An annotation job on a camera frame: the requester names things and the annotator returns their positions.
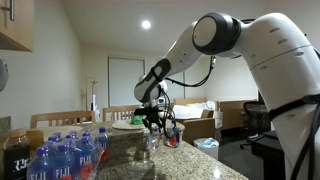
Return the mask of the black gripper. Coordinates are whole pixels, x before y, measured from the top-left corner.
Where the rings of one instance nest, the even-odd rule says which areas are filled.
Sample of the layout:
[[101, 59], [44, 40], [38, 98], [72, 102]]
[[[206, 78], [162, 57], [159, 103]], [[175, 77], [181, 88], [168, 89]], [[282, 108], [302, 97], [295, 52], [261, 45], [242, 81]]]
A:
[[163, 127], [162, 118], [159, 113], [161, 110], [158, 107], [146, 107], [142, 109], [142, 114], [146, 116], [143, 120], [144, 125], [148, 128], [152, 128], [152, 124], [156, 124], [159, 128]]

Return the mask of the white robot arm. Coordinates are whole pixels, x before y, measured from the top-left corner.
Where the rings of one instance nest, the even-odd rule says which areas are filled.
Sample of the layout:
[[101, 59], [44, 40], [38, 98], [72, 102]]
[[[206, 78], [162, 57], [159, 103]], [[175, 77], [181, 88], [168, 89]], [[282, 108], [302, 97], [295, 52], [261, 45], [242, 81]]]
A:
[[284, 151], [287, 180], [320, 180], [320, 58], [297, 25], [282, 13], [244, 22], [207, 13], [174, 42], [137, 83], [135, 98], [159, 97], [165, 78], [186, 70], [203, 54], [240, 54], [264, 100]]

